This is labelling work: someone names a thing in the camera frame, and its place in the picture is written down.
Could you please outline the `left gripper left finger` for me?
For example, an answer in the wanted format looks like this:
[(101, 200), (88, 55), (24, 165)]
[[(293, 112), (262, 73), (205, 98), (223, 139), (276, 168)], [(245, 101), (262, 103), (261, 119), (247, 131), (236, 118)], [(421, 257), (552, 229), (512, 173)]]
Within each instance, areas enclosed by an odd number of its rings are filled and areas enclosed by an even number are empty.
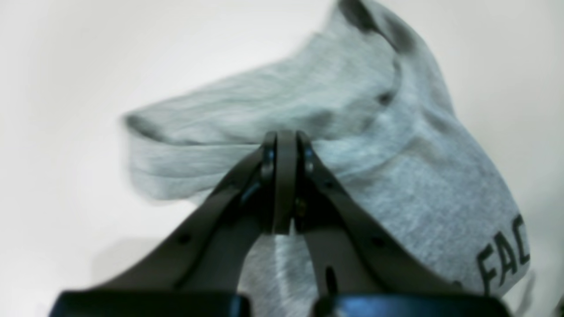
[(250, 317), (237, 293), (245, 258), (263, 233), (286, 233), (278, 151), (269, 132), (149, 255), (101, 285), (64, 291), (51, 317)]

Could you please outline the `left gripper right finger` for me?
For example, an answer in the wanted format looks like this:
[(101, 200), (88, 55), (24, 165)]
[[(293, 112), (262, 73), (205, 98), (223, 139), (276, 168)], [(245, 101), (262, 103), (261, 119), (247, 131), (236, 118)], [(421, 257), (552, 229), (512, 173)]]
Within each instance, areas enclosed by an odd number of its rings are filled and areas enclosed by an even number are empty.
[(507, 317), (425, 268), (355, 203), (303, 132), (284, 132), (284, 233), (304, 236), (319, 298), (311, 317)]

